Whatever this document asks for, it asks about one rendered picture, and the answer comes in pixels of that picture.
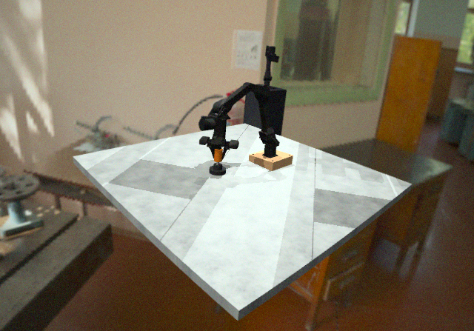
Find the orange cylinder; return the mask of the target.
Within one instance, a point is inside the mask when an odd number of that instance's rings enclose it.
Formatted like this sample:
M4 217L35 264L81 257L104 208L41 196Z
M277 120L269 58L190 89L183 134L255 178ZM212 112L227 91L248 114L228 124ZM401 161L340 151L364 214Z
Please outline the orange cylinder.
M215 149L214 161L215 162L222 162L222 155L223 155L223 149L222 148L220 150Z

